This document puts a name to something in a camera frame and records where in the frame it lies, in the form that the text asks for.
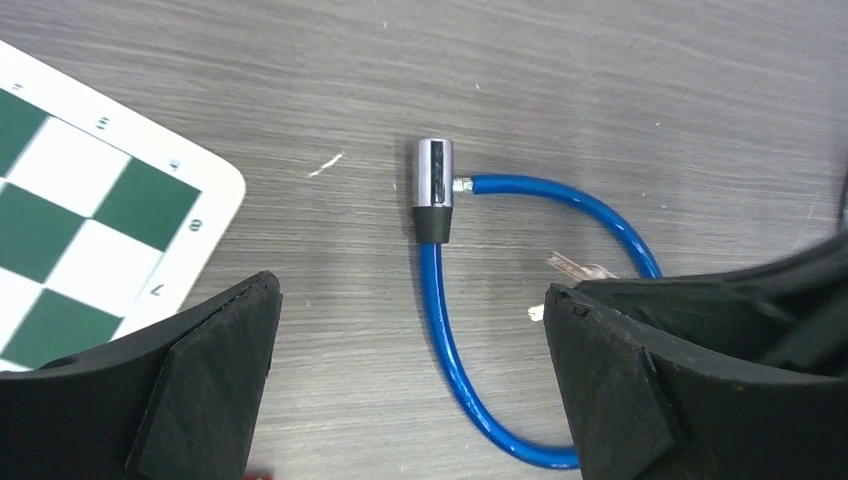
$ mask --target wood grain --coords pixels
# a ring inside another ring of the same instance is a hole
[[[0,37],[247,178],[189,304],[258,270],[282,282],[252,464],[284,479],[576,479],[497,451],[450,397],[416,300],[407,145],[444,135],[461,172],[589,190],[666,274],[764,262],[833,229],[846,20],[836,0],[6,0]],[[458,205],[446,281],[469,375],[507,426],[567,444],[525,309],[561,280],[551,250],[633,270],[574,212]]]

